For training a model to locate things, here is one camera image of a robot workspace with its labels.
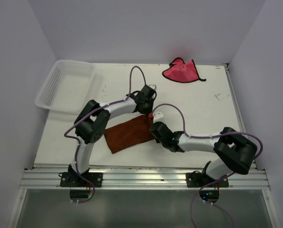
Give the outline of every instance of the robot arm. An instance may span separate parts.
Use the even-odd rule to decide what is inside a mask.
[[[215,152],[219,156],[219,159],[208,162],[202,173],[197,175],[201,186],[233,171],[243,175],[248,174],[257,151],[257,146],[242,135],[195,139],[186,136],[183,131],[172,132],[163,122],[154,123],[150,132],[155,136],[156,141],[172,152],[204,151]],[[225,127],[223,131],[213,135],[229,132],[235,130]]]
[[[153,110],[154,100],[156,98],[156,86],[145,85],[141,91],[131,93],[129,98],[121,103],[111,102],[109,106],[106,103],[98,103],[90,100],[83,108],[75,123],[80,121],[91,111],[104,107],[93,113],[91,117],[82,121],[77,127],[75,134],[80,143],[78,143],[77,157],[68,167],[68,172],[62,173],[61,187],[82,187],[86,183],[77,174],[77,168],[82,177],[89,180],[89,159],[95,142],[104,134],[107,123],[110,119],[117,116],[139,112],[141,114],[150,114]]]

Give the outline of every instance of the brown cloth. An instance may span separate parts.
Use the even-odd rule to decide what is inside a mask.
[[[152,124],[153,120],[149,120],[146,115],[141,115],[106,129],[104,136],[109,149],[112,153],[116,153],[130,146],[155,139],[149,130]]]

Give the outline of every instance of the white plastic basket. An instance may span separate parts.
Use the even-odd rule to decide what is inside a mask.
[[[57,61],[36,98],[36,106],[77,113],[85,103],[94,72],[92,63]]]

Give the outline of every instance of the white wall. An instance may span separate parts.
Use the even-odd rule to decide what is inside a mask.
[[[58,59],[229,63],[264,0],[29,0]]]
[[[230,64],[248,131],[264,142],[266,169],[283,224],[283,0],[267,0]]]
[[[6,227],[46,112],[36,93],[56,61],[26,0],[0,0],[0,227]]]

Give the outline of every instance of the white table surface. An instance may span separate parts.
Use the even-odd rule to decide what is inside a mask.
[[[96,64],[97,70],[92,81],[88,100],[110,102],[122,99],[128,92],[129,72],[133,64]],[[239,130],[234,104],[223,66],[196,68],[206,82],[176,83],[165,79],[162,71],[166,64],[138,64],[146,76],[147,84],[157,85],[157,99],[154,106],[171,103],[182,110],[189,133],[215,133],[225,126]],[[141,73],[135,69],[132,91],[143,86]],[[169,106],[159,108],[172,131],[183,129],[182,119],[177,110]],[[126,114],[108,122],[107,128],[128,121],[140,114]],[[68,165],[76,149],[76,141],[63,137],[77,115],[50,111],[44,133],[35,159],[35,167],[41,165]],[[96,142],[90,158],[90,165],[96,166],[144,166],[144,167],[187,167],[202,168],[218,156],[208,152],[170,152],[155,140],[135,145],[112,154],[102,137]]]

